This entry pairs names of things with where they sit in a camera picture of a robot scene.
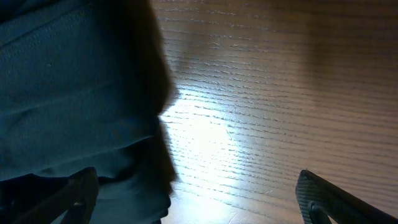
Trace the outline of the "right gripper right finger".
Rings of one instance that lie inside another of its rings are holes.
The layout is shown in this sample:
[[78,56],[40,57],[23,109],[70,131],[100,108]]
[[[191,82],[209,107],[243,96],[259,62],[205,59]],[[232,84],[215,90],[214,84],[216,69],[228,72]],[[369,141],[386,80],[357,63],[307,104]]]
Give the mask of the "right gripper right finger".
[[305,224],[397,224],[397,218],[309,170],[301,170],[295,194]]

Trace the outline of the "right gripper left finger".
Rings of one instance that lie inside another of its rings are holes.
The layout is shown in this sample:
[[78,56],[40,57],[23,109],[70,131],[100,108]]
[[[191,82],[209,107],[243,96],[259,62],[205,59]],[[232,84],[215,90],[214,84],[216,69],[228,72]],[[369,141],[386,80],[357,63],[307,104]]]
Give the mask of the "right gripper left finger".
[[64,188],[17,218],[12,224],[49,224],[62,216],[62,224],[89,224],[96,205],[99,182],[87,167],[68,178]]

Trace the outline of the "black shorts red waistband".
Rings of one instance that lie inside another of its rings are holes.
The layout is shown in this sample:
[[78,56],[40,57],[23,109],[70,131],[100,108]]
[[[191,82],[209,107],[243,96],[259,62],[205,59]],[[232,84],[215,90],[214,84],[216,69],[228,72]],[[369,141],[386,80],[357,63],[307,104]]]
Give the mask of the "black shorts red waistband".
[[1,2],[1,222],[96,171],[91,223],[160,223],[172,83],[149,1]]

